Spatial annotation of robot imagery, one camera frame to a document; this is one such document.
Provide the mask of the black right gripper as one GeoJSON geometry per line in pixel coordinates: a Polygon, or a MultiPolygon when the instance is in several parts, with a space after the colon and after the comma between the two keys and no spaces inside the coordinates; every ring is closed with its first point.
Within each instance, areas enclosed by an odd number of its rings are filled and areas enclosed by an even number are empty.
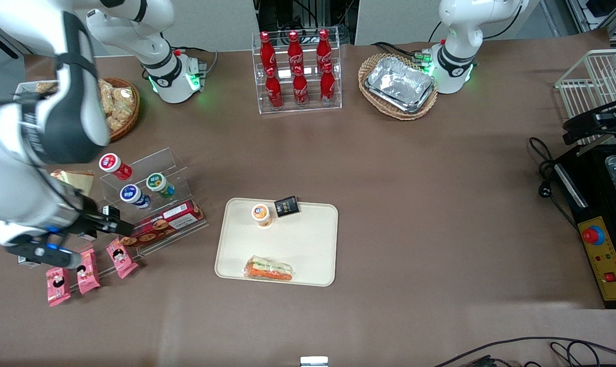
{"type": "Polygon", "coordinates": [[[131,236],[135,227],[132,223],[98,215],[95,201],[82,201],[78,206],[65,203],[59,206],[56,216],[46,224],[45,231],[57,237],[55,243],[59,246],[66,242],[72,242],[75,246],[93,242],[98,239],[99,232],[131,236]]]}

